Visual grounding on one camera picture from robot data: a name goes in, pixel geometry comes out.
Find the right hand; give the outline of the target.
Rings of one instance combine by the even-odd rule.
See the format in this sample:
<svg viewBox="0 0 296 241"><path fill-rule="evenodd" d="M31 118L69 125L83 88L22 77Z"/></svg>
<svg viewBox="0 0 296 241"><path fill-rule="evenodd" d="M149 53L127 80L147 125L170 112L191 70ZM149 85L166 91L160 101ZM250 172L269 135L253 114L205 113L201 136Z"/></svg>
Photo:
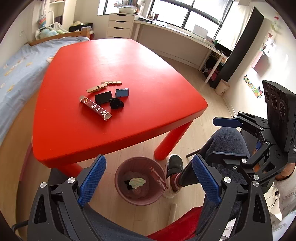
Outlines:
<svg viewBox="0 0 296 241"><path fill-rule="evenodd" d="M294 169L295 163L288 163L282 170L282 172L276 175L275 179L277 181L286 180L294 172Z"/></svg>

